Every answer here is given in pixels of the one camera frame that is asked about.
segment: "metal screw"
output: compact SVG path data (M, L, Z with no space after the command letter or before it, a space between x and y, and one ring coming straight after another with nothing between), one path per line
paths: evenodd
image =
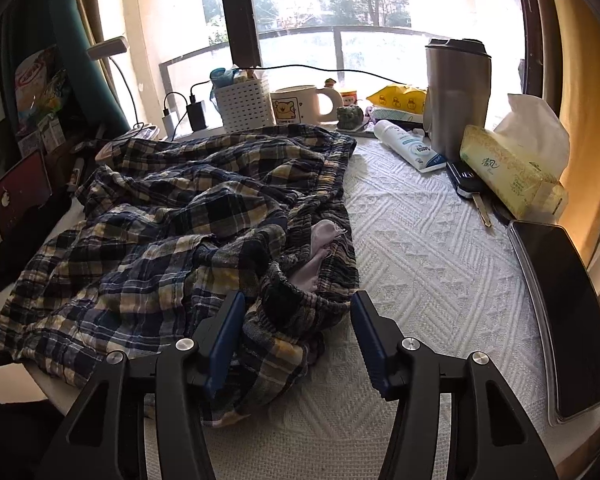
M178 350L191 350L195 345L196 345L196 342L193 341L193 339L189 339L188 337L185 337L183 339L180 339L176 343L176 348Z
M107 363L110 365L117 365L125 355L120 350L114 350L107 354Z
M405 337L402 340L402 348L405 350L417 350L420 348L420 342L414 337Z
M489 356L484 352L474 352L473 358L479 365L485 365L489 362Z

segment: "snack package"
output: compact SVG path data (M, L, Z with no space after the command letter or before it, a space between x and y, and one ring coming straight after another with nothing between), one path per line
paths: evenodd
M47 153L51 153L57 147L64 144L66 140L62 132L62 126L60 126L60 121L58 121L54 113L47 114L42 118L38 123L38 131L40 132L42 144Z
M18 138L24 138L36 127L37 100L43 94L53 69L55 47L40 50L21 62L14 76L16 108L18 109Z
M59 70L46 85L42 95L37 100L39 115L46 116L49 113L59 112L66 103L71 86L66 76L66 70Z
M422 115L427 92L404 85L388 85L367 97L376 106L395 108L406 113Z
M36 150L42 151L42 146L42 138L40 137L40 132L37 130L25 137L22 137L18 141L18 148L20 149L20 154L22 155L22 158L29 156Z

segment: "key fob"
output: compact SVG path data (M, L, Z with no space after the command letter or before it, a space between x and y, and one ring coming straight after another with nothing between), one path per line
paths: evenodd
M471 198L472 194L487 191L486 184L464 160L447 161L446 174L448 174L456 193L463 198Z

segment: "white textured bedsheet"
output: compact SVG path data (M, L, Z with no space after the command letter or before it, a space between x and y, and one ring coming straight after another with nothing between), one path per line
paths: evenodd
M434 351L487 352L559 463L600 427L600 407L558 428L548 425L538 325L504 227L487 231L459 199L445 171L419 174L375 139L358 139L345 195L360 287L383 316ZM326 334L309 375L266 410L206 430L218 479L375 479L397 402L371 388L347 316ZM30 372L64 410L76 390ZM446 476L450 405L443 396L433 478ZM147 420L149 478L160 479L153 421Z

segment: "red notebook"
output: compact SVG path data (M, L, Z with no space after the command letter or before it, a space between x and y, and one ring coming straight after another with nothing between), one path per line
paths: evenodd
M0 236L11 231L24 212L51 196L40 150L27 155L0 179Z

